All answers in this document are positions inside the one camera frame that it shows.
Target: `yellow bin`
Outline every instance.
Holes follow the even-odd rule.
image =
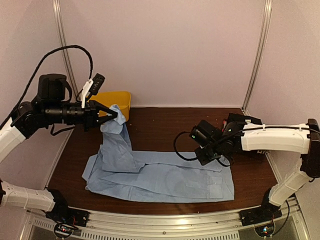
[[[96,96],[92,96],[90,100],[96,100],[97,102],[110,107],[113,104],[117,104],[125,116],[125,120],[129,120],[129,111],[131,103],[131,93],[128,91],[107,91],[100,92]],[[104,112],[99,113],[101,116],[106,115]]]

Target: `light blue cloth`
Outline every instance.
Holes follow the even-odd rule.
[[[175,152],[132,151],[128,130],[118,117],[101,126],[103,144],[91,156],[82,177],[93,193],[137,202],[199,203],[234,200],[229,167],[217,161],[201,166]],[[193,152],[182,153],[187,158]],[[228,164],[225,158],[220,159]]]

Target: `brown wooden table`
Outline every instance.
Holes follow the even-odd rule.
[[[229,113],[238,108],[132,108],[127,122],[133,150],[173,152],[173,139],[181,131],[205,119],[222,127]],[[236,154],[231,167],[235,200],[207,203],[146,203],[120,200],[85,190],[82,179],[88,158],[98,152],[102,143],[99,129],[73,131],[56,166],[49,188],[58,189],[71,207],[123,214],[191,214],[253,207],[261,204],[264,192],[277,183],[264,155],[246,152]],[[197,144],[187,135],[181,136],[178,150],[192,152]]]

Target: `ventilation grille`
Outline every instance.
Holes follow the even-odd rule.
[[[33,225],[43,229],[48,229],[48,230],[53,230],[55,227],[54,223],[51,223],[42,219],[37,219],[37,218],[34,219]]]
[[[87,239],[87,240],[145,240],[147,238],[124,238],[124,237],[115,237],[110,236],[107,234],[101,234],[101,233],[91,233],[91,232],[83,232],[81,233],[81,238]],[[202,238],[181,238],[181,237],[172,237],[170,239],[176,239],[176,240],[240,240],[238,231],[228,232],[228,233],[221,233],[221,234],[214,234],[207,237]]]

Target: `white panel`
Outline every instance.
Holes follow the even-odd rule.
[[[52,1],[5,0],[0,8],[0,122],[23,93],[43,55],[59,47]],[[36,75],[25,100],[36,95],[40,74],[65,74],[61,53],[50,56]],[[66,134],[51,137],[40,130],[17,147],[0,165],[9,183],[43,189]],[[25,210],[0,208],[0,239],[17,239]]]
[[[256,56],[264,0],[61,1],[66,41],[86,47],[102,91],[133,106],[240,107]],[[79,86],[89,65],[71,53]]]
[[[261,69],[249,105],[265,124],[320,121],[320,1],[273,1],[272,18]],[[284,176],[299,156],[274,152]],[[297,194],[313,240],[319,239],[320,180]]]

